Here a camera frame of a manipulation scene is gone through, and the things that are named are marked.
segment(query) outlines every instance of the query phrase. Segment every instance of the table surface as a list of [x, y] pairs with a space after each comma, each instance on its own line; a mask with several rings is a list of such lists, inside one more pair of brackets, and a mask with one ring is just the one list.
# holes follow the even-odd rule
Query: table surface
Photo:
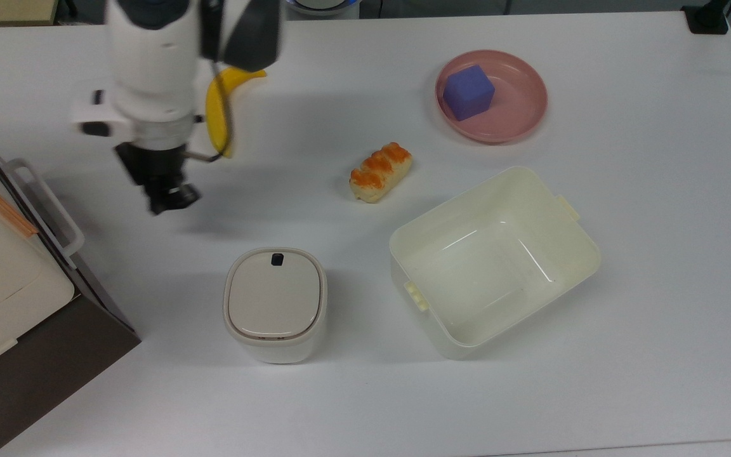
[[[65, 124], [109, 76], [100, 26], [0, 29], [0, 153], [41, 171], [143, 343], [0, 455], [468, 455], [731, 439], [731, 33], [676, 12], [287, 24], [234, 95], [235, 156], [188, 164], [203, 198], [151, 217], [104, 138]], [[479, 145], [435, 112], [446, 61], [490, 48], [543, 77], [541, 127]], [[206, 65], [197, 78], [209, 81]], [[348, 171], [396, 141], [416, 161], [382, 202]], [[207, 151], [197, 130], [192, 146]], [[390, 279], [399, 226], [513, 165], [583, 217], [595, 275], [473, 353], [434, 350]], [[254, 361], [221, 296], [248, 249], [328, 271], [312, 359]]]

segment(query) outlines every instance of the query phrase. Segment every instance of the pink plate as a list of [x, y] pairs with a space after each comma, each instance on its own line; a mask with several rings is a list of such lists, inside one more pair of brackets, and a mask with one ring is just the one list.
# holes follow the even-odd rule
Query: pink plate
[[[478, 64], [496, 87], [490, 109], [456, 121], [442, 98], [447, 78]], [[473, 50], [453, 58], [436, 80], [438, 109], [467, 138], [485, 143], [512, 142], [532, 133], [546, 113], [546, 85], [528, 63], [499, 50]]]

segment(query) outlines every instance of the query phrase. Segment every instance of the toy bread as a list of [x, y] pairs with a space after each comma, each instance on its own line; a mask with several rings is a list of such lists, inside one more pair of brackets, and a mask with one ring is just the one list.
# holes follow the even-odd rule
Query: toy bread
[[397, 143], [388, 143], [352, 170], [348, 184], [357, 199], [375, 203], [408, 174], [414, 157]]

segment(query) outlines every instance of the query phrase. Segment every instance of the yellow banana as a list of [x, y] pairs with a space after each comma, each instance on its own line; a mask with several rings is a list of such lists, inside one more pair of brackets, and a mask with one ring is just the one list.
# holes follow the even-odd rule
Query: yellow banana
[[[230, 95], [236, 87], [252, 78], [262, 78], [266, 75], [267, 73], [264, 70], [250, 73], [245, 70], [235, 69], [235, 67], [229, 67], [229, 69], [224, 69], [218, 77], [214, 78], [214, 81], [211, 81], [211, 85], [208, 86], [208, 92], [205, 96], [205, 122], [208, 135], [211, 137], [211, 143], [222, 156], [231, 156], [230, 143], [232, 139], [227, 136], [227, 121], [225, 119], [225, 114], [231, 115], [231, 113], [224, 112], [221, 95], [224, 92], [224, 96], [227, 97], [227, 107], [229, 107]], [[218, 89], [218, 81], [220, 80], [223, 91]]]

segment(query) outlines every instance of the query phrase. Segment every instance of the purple cube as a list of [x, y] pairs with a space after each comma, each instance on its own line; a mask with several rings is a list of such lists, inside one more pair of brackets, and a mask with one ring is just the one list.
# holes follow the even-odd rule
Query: purple cube
[[443, 98], [456, 120], [464, 121], [490, 109], [495, 93], [496, 88], [484, 74], [484, 70], [473, 65], [447, 78]]

